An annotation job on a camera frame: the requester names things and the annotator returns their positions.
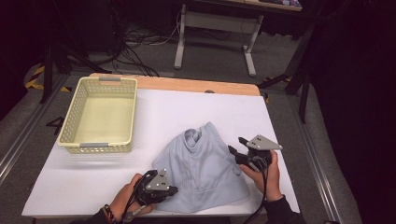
plastic basket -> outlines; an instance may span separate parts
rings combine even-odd
[[[82,77],[58,138],[70,153],[130,152],[137,80]]]

shirt sleeve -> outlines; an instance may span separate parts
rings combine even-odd
[[[108,224],[107,222],[107,217],[105,216],[105,213],[103,212],[102,209],[99,210],[95,215],[83,220],[74,220],[70,222],[69,224]]]
[[[286,196],[275,202],[265,202],[264,208],[267,211],[267,224],[305,224],[303,216],[291,210]]]

human hand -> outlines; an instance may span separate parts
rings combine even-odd
[[[275,151],[271,150],[272,163],[268,166],[268,176],[267,176],[267,190],[266,199],[267,202],[273,202],[281,199],[283,197],[279,188],[279,178],[280,172],[277,166],[277,154]],[[256,188],[263,193],[264,192],[264,180],[262,179],[262,173],[253,171],[246,165],[239,165],[241,170],[250,178],[253,179]]]
[[[124,212],[125,206],[128,203],[129,198],[131,197],[132,192],[134,191],[134,185],[142,178],[141,174],[134,175],[131,182],[126,184],[114,198],[113,202],[110,204],[110,210],[113,213],[114,218],[117,222],[120,222],[122,213]],[[138,202],[134,202],[128,209],[129,212],[136,211],[141,206]],[[154,204],[147,205],[139,215],[144,215],[150,213],[154,209]]]

